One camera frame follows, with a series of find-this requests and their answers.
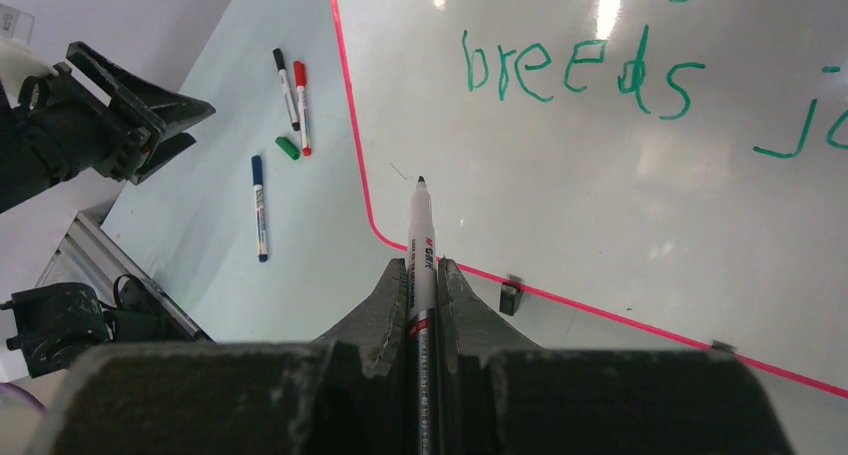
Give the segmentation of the green whiteboard marker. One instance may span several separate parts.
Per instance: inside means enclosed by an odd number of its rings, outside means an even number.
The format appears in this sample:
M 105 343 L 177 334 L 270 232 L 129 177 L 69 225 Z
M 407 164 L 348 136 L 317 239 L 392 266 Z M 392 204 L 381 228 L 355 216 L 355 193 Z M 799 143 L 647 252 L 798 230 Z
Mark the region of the green whiteboard marker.
M 407 249 L 407 340 L 411 389 L 410 444 L 414 454 L 437 454 L 438 349 L 436 335 L 437 262 L 431 197 L 425 178 L 411 200 Z

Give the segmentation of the pink framed whiteboard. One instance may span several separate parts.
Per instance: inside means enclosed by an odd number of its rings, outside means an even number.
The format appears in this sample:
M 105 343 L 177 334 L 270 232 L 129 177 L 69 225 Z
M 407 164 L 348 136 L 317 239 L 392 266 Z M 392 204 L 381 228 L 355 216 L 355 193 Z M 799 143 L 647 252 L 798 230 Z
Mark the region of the pink framed whiteboard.
M 366 213 L 847 392 L 847 0 L 331 0 Z

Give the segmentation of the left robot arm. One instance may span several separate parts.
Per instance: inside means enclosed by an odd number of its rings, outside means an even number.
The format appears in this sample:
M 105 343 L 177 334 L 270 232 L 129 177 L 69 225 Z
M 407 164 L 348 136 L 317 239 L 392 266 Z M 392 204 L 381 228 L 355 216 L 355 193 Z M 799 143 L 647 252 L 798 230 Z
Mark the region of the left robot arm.
M 50 66 L 28 46 L 2 39 L 1 209 L 87 169 L 138 185 L 192 146 L 189 128 L 215 112 L 81 41 Z

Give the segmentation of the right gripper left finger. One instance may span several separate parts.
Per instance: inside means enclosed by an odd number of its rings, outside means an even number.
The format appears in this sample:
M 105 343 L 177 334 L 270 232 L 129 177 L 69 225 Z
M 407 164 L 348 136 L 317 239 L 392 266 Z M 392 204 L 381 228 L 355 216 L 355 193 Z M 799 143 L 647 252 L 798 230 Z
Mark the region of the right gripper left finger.
M 403 358 L 407 294 L 405 260 L 390 259 L 371 294 L 317 341 L 351 345 L 364 373 L 389 373 Z

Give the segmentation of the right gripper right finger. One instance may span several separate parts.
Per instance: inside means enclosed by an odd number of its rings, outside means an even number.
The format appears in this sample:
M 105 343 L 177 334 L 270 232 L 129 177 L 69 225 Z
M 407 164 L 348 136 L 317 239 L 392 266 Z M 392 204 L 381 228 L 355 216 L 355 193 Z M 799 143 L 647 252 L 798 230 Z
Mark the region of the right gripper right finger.
M 447 366 L 458 366 L 463 357 L 485 366 L 491 356 L 502 351 L 542 349 L 475 294 L 454 260 L 438 261 L 437 278 L 440 337 Z

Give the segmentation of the green marker cap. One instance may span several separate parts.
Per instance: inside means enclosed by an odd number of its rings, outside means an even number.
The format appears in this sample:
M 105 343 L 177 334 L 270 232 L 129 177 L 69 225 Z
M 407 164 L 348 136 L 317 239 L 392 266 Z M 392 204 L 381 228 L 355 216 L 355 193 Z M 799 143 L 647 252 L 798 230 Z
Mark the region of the green marker cap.
M 274 140 L 275 144 L 291 159 L 299 160 L 301 158 L 300 149 L 286 136 L 278 136 Z

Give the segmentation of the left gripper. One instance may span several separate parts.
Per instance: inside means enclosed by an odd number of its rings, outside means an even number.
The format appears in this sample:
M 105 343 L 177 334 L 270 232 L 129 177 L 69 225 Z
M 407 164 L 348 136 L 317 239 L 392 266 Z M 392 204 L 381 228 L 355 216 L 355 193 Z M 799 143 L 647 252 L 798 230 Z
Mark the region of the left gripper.
M 69 80 L 70 98 L 106 145 L 93 165 L 106 178 L 143 183 L 196 143 L 185 131 L 216 113 L 210 103 L 135 76 L 84 42 L 71 43 L 66 59 L 57 73 Z

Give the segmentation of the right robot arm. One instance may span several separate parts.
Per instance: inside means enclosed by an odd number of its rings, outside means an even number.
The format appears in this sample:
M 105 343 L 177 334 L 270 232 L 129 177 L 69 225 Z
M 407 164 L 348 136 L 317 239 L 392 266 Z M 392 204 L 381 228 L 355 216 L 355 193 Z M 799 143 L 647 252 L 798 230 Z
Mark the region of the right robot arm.
M 321 337 L 282 345 L 216 345 L 167 295 L 132 274 L 114 305 L 102 302 L 86 284 L 56 283 L 15 293 L 2 304 L 13 312 L 17 330 L 6 346 L 21 353 L 33 378 L 68 369 L 99 345 L 124 359 L 197 359 L 213 367 L 229 363 L 251 372 L 302 373 L 323 372 L 340 362 L 353 373 L 383 376 L 408 348 L 436 339 L 436 315 L 407 318 L 408 273 L 404 260 L 390 260 L 372 294 Z

